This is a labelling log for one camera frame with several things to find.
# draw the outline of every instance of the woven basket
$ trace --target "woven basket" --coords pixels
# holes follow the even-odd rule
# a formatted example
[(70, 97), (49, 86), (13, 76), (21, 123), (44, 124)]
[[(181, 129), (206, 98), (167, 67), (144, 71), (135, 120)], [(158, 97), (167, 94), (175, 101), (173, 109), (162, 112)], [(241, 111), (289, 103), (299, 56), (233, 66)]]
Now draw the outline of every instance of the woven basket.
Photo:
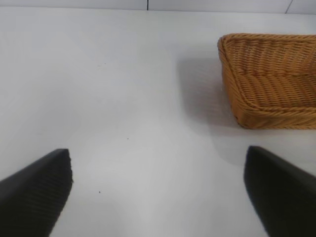
[(218, 49), (241, 126), (316, 129), (316, 36), (230, 34)]

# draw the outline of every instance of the basket rim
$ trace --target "basket rim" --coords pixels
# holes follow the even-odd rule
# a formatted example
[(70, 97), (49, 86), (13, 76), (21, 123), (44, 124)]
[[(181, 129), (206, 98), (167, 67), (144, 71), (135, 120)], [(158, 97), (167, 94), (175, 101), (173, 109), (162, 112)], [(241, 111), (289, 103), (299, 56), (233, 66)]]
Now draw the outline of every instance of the basket rim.
[(248, 39), (248, 40), (268, 40), (268, 41), (296, 41), (296, 42), (311, 42), (314, 41), (316, 43), (316, 35), (279, 35), (279, 34), (251, 34), (251, 33), (232, 33), (228, 35), (224, 35), (220, 37), (218, 40), (218, 49), (222, 56), (224, 56), (225, 60), (227, 62), (223, 62), (222, 58), (220, 60), (222, 61), (222, 64), (228, 64), (228, 67), (233, 75), (233, 84), (236, 86), (239, 96), (242, 98), (243, 106), (246, 107), (246, 110), (249, 112), (263, 112), (265, 115), (269, 112), (280, 112), (279, 116), (286, 116), (287, 113), (290, 115), (293, 115), (293, 112), (296, 112), (298, 114), (304, 113), (304, 115), (316, 115), (316, 107), (281, 107), (281, 106), (259, 106), (256, 104), (251, 103), (244, 95), (240, 84), (237, 82), (237, 76), (234, 68), (231, 64), (231, 58), (227, 56), (226, 50), (227, 50), (227, 42), (232, 40), (240, 40), (240, 39)]

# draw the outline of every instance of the white tabletop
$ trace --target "white tabletop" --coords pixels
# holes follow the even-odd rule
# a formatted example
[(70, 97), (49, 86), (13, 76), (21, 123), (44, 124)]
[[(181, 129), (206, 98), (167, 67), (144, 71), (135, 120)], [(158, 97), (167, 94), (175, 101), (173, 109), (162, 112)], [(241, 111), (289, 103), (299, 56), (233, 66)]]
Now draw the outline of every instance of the white tabletop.
[(249, 145), (316, 174), (316, 131), (245, 130), (220, 36), (315, 34), (316, 16), (0, 8), (0, 178), (69, 148), (52, 237), (265, 237)]

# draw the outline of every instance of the white wall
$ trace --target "white wall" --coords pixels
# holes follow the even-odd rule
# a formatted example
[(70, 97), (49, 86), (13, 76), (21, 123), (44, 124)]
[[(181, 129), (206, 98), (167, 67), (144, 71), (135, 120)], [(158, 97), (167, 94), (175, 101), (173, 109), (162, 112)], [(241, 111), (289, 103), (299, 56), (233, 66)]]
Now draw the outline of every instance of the white wall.
[[(146, 10), (147, 0), (0, 0), (0, 6)], [(149, 0), (149, 10), (316, 14), (316, 0)]]
[(293, 0), (287, 13), (316, 14), (316, 0)]
[(146, 10), (147, 0), (0, 0), (0, 6), (44, 6)]
[(150, 0), (150, 10), (285, 13), (291, 0)]

